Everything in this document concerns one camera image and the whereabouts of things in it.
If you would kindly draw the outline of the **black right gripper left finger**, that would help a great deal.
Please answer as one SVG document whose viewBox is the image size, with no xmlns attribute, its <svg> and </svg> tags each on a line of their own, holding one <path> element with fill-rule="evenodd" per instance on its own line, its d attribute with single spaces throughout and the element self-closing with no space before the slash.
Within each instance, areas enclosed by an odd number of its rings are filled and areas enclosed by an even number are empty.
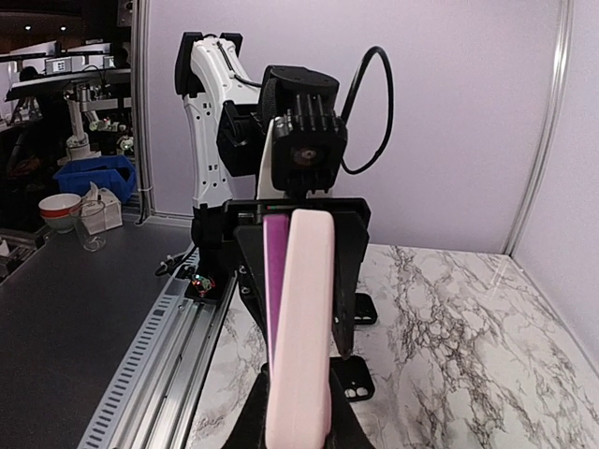
<svg viewBox="0 0 599 449">
<path fill-rule="evenodd" d="M 269 365 L 264 364 L 250 390 L 223 449 L 264 449 L 265 423 L 270 391 Z"/>
</svg>

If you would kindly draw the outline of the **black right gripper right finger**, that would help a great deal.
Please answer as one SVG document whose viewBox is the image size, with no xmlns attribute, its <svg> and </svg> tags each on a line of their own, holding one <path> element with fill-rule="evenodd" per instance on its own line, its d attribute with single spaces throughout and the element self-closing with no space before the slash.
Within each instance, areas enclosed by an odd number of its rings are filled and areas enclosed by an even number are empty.
<svg viewBox="0 0 599 449">
<path fill-rule="evenodd" d="M 325 448 L 373 448 L 364 429 L 343 393 L 341 384 L 330 368 L 331 430 Z"/>
</svg>

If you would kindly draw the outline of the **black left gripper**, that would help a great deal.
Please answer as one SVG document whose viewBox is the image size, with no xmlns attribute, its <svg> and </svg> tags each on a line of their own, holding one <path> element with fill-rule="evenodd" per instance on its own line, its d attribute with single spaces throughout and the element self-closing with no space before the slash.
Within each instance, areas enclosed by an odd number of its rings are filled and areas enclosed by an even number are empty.
<svg viewBox="0 0 599 449">
<path fill-rule="evenodd" d="M 338 91 L 339 82 L 327 74 L 303 66 L 270 65 L 256 104 L 245 107 L 226 101 L 217 148 L 231 175 L 254 174 L 259 185 L 273 190 L 253 200 L 228 200 L 221 220 L 222 240 L 234 235 L 239 246 L 241 301 L 263 337 L 267 336 L 263 228 L 239 225 L 254 224 L 276 208 L 332 213 L 332 335 L 340 357 L 347 359 L 354 347 L 356 288 L 371 212 L 362 198 L 309 197 L 329 191 L 342 166 L 348 131 L 345 117 L 334 110 Z"/>
</svg>

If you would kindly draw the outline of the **purple phone black screen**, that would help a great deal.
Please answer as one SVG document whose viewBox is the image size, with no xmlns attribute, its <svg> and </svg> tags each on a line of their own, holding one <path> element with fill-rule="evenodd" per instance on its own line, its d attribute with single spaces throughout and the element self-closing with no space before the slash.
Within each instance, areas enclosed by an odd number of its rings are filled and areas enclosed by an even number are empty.
<svg viewBox="0 0 599 449">
<path fill-rule="evenodd" d="M 285 258 L 289 234 L 289 216 L 269 214 L 263 221 L 265 301 L 268 336 L 268 360 L 272 368 L 281 307 Z"/>
</svg>

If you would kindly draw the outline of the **pink phone case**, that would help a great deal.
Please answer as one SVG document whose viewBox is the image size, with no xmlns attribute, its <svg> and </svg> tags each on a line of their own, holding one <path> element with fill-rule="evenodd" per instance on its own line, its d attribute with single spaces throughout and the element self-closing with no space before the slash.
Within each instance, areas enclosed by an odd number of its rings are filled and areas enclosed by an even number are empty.
<svg viewBox="0 0 599 449">
<path fill-rule="evenodd" d="M 330 432 L 334 247 L 330 213 L 289 215 L 274 365 L 269 365 L 264 434 L 269 448 L 322 448 Z"/>
</svg>

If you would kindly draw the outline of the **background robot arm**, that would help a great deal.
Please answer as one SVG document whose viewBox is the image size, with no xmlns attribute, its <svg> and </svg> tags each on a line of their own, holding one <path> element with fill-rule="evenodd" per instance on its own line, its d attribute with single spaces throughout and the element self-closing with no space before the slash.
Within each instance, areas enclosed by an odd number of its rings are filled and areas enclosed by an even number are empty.
<svg viewBox="0 0 599 449">
<path fill-rule="evenodd" d="M 80 103 L 83 99 L 82 92 L 85 85 L 75 84 L 70 90 L 64 91 L 64 99 L 68 105 L 71 136 L 66 140 L 66 155 L 57 162 L 59 167 L 63 167 L 68 162 L 84 159 L 92 159 L 101 156 L 100 151 L 92 151 L 89 136 L 84 130 L 83 115 L 81 113 Z"/>
</svg>

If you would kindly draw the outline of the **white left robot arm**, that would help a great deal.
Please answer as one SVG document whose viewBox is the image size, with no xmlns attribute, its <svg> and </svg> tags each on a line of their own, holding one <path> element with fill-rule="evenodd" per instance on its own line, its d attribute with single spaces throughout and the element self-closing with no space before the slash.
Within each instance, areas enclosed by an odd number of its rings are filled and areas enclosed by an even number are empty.
<svg viewBox="0 0 599 449">
<path fill-rule="evenodd" d="M 187 32 L 175 65 L 193 147 L 191 236 L 200 262 L 190 288 L 220 301 L 240 273 L 245 303 L 264 325 L 262 224 L 296 210 L 326 211 L 335 238 L 332 334 L 348 357 L 371 211 L 362 198 L 330 195 L 348 141 L 346 119 L 335 110 L 339 83 L 298 65 L 269 65 L 260 82 L 250 81 L 241 42 L 237 33 Z"/>
</svg>

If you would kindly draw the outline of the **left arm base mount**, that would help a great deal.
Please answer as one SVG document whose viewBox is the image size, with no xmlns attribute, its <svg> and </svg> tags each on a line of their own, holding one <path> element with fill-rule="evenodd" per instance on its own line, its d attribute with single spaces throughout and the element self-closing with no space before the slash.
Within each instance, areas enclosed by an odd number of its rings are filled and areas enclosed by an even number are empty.
<svg viewBox="0 0 599 449">
<path fill-rule="evenodd" d="M 196 270 L 190 274 L 184 297 L 195 302 L 216 304 L 221 300 L 221 293 L 216 280 L 210 275 L 203 275 Z"/>
</svg>

